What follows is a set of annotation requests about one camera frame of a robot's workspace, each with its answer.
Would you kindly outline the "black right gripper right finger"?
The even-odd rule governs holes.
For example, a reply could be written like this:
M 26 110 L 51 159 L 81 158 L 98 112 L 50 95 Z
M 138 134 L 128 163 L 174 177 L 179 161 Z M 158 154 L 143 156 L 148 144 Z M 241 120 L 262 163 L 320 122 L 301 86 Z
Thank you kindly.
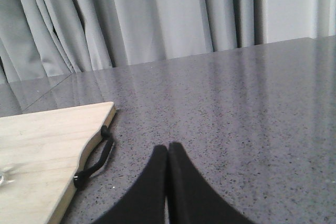
M 178 142 L 169 144 L 168 178 L 170 223 L 252 223 L 207 183 Z

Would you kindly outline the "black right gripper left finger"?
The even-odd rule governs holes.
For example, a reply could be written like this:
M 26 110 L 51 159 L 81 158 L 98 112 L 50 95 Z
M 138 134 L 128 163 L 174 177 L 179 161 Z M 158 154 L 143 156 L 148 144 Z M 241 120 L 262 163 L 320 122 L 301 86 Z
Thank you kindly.
M 166 146 L 155 146 L 135 183 L 94 223 L 164 223 L 167 158 Z

